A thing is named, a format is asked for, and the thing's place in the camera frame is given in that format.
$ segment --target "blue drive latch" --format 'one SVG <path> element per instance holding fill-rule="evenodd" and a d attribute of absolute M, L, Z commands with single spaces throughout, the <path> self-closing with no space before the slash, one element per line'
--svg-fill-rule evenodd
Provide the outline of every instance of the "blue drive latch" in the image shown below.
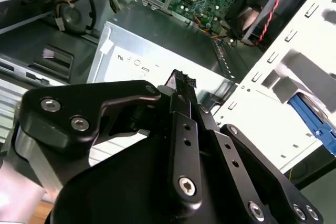
<path fill-rule="evenodd" d="M 296 94 L 288 102 L 303 119 L 311 133 L 320 140 L 325 148 L 333 155 L 336 154 L 336 137 L 331 123 L 318 116 L 305 103 L 303 95 Z"/>

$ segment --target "red wire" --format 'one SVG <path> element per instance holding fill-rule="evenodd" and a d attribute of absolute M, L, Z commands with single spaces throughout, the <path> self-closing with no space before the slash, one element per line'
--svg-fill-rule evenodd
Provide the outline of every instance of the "red wire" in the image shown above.
<path fill-rule="evenodd" d="M 267 22 L 265 23 L 264 25 L 264 29 L 259 37 L 259 40 L 257 41 L 257 44 L 259 42 L 261 42 L 267 32 L 267 29 L 268 29 L 268 26 L 269 26 L 269 23 L 271 22 L 272 18 L 273 18 L 273 15 L 274 15 L 274 11 L 278 8 L 279 6 L 279 3 L 280 3 L 280 0 L 276 0 L 275 3 L 274 3 L 274 6 L 273 6 L 273 9 L 272 11 L 269 13 L 269 16 L 268 16 L 268 19 L 267 19 Z"/>

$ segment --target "wooden surface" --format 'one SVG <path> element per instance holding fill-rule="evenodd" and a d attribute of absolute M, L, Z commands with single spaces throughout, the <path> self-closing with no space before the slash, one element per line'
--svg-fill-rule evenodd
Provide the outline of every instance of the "wooden surface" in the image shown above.
<path fill-rule="evenodd" d="M 52 204 L 41 201 L 35 209 L 34 215 L 31 217 L 28 224 L 44 224 L 51 209 Z"/>

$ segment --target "white metal frame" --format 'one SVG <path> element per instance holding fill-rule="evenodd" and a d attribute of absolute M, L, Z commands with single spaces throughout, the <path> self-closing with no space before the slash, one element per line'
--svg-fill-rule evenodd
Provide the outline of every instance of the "white metal frame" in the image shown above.
<path fill-rule="evenodd" d="M 221 125 L 232 123 L 240 128 L 283 173 L 321 142 L 310 136 L 289 105 L 282 105 L 261 84 L 290 50 L 303 53 L 328 73 L 336 72 L 336 57 L 331 58 L 336 26 L 322 17 L 332 5 L 332 0 L 307 0 L 215 114 Z"/>

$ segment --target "silver screw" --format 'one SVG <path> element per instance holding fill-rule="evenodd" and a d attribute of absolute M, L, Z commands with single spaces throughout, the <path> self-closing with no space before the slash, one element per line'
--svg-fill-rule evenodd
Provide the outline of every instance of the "silver screw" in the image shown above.
<path fill-rule="evenodd" d="M 71 126 L 76 131 L 86 131 L 90 124 L 84 118 L 76 117 L 71 119 Z"/>
<path fill-rule="evenodd" d="M 182 191 L 188 196 L 193 196 L 195 194 L 196 192 L 195 185 L 189 178 L 186 177 L 180 178 L 178 183 Z"/>
<path fill-rule="evenodd" d="M 237 135 L 237 134 L 238 134 L 238 131 L 237 131 L 237 129 L 236 129 L 236 128 L 230 127 L 230 129 L 233 131 L 233 133 L 234 133 L 235 135 Z"/>
<path fill-rule="evenodd" d="M 154 89 L 152 86 L 147 85 L 147 86 L 146 86 L 146 89 L 147 89 L 149 92 L 155 94 L 155 89 Z"/>
<path fill-rule="evenodd" d="M 302 210 L 297 205 L 294 205 L 293 207 L 294 207 L 295 213 L 300 217 L 300 219 L 305 220 L 306 219 L 305 213 L 302 212 Z"/>
<path fill-rule="evenodd" d="M 311 217 L 313 217 L 314 220 L 319 220 L 319 216 L 310 206 L 306 206 L 306 208 L 308 210 L 308 213 L 310 214 Z"/>
<path fill-rule="evenodd" d="M 54 99 L 47 98 L 41 101 L 41 107 L 45 111 L 56 112 L 61 109 L 61 104 L 59 104 L 59 102 Z"/>
<path fill-rule="evenodd" d="M 255 204 L 253 201 L 250 201 L 248 207 L 251 211 L 251 214 L 260 222 L 265 220 L 264 213 L 262 212 L 261 208 Z"/>
<path fill-rule="evenodd" d="M 177 97 L 178 97 L 182 102 L 185 102 L 185 99 L 184 99 L 184 97 L 183 97 L 181 94 L 179 94 Z"/>
<path fill-rule="evenodd" d="M 200 105 L 199 107 L 201 108 L 201 110 L 202 110 L 205 114 L 208 114 L 208 113 L 209 113 L 209 110 L 208 110 L 206 107 L 204 107 L 203 105 Z"/>

